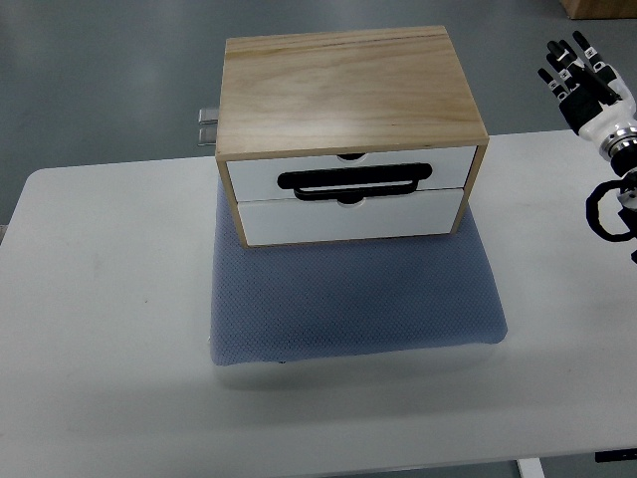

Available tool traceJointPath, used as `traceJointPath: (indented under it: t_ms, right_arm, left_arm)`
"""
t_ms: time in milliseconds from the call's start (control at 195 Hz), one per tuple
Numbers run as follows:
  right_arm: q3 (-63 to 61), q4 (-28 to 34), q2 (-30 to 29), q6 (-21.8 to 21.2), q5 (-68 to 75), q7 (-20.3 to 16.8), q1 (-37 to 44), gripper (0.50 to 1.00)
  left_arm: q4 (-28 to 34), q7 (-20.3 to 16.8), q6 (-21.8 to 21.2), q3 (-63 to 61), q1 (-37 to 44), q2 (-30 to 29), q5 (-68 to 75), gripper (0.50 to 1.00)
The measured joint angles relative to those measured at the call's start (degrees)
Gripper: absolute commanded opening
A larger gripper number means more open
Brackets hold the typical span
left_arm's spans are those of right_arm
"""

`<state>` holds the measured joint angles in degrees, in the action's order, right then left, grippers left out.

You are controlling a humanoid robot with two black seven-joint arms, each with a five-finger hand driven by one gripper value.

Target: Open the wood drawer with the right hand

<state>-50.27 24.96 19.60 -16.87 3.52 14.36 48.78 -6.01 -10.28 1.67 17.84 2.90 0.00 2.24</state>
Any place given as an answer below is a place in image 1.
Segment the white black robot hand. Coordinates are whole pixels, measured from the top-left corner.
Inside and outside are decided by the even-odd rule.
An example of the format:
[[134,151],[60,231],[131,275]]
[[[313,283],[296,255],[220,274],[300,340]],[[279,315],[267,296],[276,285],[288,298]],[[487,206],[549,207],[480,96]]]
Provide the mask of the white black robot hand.
[[550,69],[537,71],[556,97],[568,126],[601,144],[621,129],[636,126],[636,101],[617,70],[578,31],[573,44],[547,43]]

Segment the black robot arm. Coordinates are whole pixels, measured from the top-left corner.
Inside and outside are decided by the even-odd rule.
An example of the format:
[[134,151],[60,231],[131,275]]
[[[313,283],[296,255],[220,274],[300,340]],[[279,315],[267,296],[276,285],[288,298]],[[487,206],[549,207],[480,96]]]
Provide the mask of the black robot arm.
[[[585,201],[585,217],[589,228],[611,243],[636,238],[636,127],[627,126],[608,136],[600,145],[600,154],[609,161],[617,179],[598,184]],[[610,233],[600,222],[599,202],[609,192],[617,191],[621,209],[618,217],[627,226],[623,233]]]

